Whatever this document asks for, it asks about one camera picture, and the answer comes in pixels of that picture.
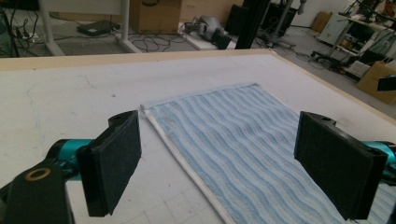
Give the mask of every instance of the table surface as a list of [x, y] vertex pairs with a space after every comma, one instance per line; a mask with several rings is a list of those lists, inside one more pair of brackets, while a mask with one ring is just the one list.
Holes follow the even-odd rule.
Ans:
[[[98, 136], [147, 101], [258, 82], [296, 113], [319, 113], [360, 140], [396, 142], [396, 120], [265, 49], [0, 60], [0, 186], [63, 138]], [[143, 156], [113, 216], [88, 217], [80, 182], [67, 189], [77, 223], [221, 223], [140, 113]]]

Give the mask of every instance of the white wall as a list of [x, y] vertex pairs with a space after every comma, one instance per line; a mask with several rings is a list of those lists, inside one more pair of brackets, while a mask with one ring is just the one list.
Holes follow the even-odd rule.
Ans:
[[[291, 25], [310, 27], [318, 12], [342, 12], [346, 5], [347, 0], [307, 0], [304, 7], [304, 14], [296, 14]], [[300, 6], [300, 0], [294, 0], [291, 6], [298, 8]]]

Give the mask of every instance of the floor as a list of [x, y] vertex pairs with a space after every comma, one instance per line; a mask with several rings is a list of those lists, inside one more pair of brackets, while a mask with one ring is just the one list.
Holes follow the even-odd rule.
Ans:
[[[24, 20], [28, 20], [26, 23], [26, 31], [28, 33], [33, 32], [33, 24], [35, 23], [36, 16], [33, 12], [29, 11], [17, 11], [13, 20], [14, 24], [23, 26]], [[66, 55], [93, 55], [93, 54], [114, 54], [114, 53], [125, 53], [116, 39], [114, 34], [118, 31], [112, 32], [110, 35], [102, 35], [99, 37], [88, 37], [86, 35], [77, 32], [76, 27], [82, 23], [77, 21], [63, 21], [58, 19], [51, 19], [53, 33], [56, 42]], [[22, 57], [34, 57], [34, 56], [50, 56], [45, 45], [43, 44], [44, 35], [43, 26], [41, 20], [37, 21], [35, 32], [38, 37], [35, 38], [35, 43], [29, 43], [20, 41], [20, 55]], [[286, 34], [283, 36], [284, 39], [294, 43], [296, 47], [294, 51], [280, 46], [274, 45], [273, 51], [281, 57], [291, 61], [309, 71], [317, 77], [333, 84], [338, 89], [345, 91], [353, 97], [363, 101], [367, 105], [383, 112], [384, 114], [396, 119], [396, 104], [387, 105], [376, 100], [371, 95], [360, 91], [356, 88], [356, 80], [328, 71], [320, 64], [312, 62], [309, 55], [312, 51], [319, 51], [327, 53], [330, 49], [329, 46], [318, 42], [315, 36], [318, 33], [301, 27], [290, 27]], [[190, 44], [185, 35], [140, 35], [136, 34], [132, 30], [129, 34], [129, 39], [135, 46], [141, 49], [143, 52], [162, 52], [162, 51], [188, 51], [197, 50], [192, 44]], [[257, 39], [252, 47], [256, 48], [267, 48], [265, 43], [262, 43], [260, 39]], [[347, 57], [344, 52], [336, 51], [333, 57], [342, 59]]]

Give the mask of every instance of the wavy striped pattern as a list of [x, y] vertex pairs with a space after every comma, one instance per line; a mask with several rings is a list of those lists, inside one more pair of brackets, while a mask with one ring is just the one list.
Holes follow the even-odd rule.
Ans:
[[[235, 223], [345, 223], [293, 158], [299, 116], [257, 84], [142, 105]], [[368, 222], [395, 201], [377, 191]]]

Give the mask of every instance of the blue striped towel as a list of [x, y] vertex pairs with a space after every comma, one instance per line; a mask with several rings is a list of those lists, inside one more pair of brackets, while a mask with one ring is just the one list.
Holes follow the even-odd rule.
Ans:
[[[258, 84], [142, 108], [227, 223], [345, 223], [293, 158], [298, 114]], [[394, 189], [379, 187], [368, 222], [388, 220], [394, 195]]]

